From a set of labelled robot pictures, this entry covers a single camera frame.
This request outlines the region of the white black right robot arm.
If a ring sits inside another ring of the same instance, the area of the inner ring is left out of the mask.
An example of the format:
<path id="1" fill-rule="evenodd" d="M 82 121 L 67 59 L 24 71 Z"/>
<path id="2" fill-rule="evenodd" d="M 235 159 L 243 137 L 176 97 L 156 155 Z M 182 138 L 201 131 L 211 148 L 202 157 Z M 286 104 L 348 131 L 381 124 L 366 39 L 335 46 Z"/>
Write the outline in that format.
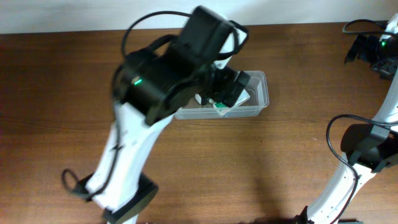
<path id="1" fill-rule="evenodd" d="M 373 119 L 349 115 L 357 122 L 345 131 L 340 149 L 333 151 L 339 165 L 322 194 L 294 223 L 338 223 L 360 188 L 385 168 L 397 165 L 397 35 L 378 38 L 358 35 L 345 62 L 370 63 L 371 70 L 391 81 L 389 91 Z"/>

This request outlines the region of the dark bottle with white cap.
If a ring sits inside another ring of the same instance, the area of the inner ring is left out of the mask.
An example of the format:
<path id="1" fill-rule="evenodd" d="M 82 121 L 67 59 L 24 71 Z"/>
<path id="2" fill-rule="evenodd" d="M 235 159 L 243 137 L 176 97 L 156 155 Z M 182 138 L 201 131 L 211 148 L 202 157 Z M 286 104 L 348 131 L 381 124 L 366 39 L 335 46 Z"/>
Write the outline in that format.
<path id="1" fill-rule="evenodd" d="M 201 96 L 200 94 L 196 94 L 195 99 L 200 106 L 206 106 L 210 103 L 207 96 Z"/>

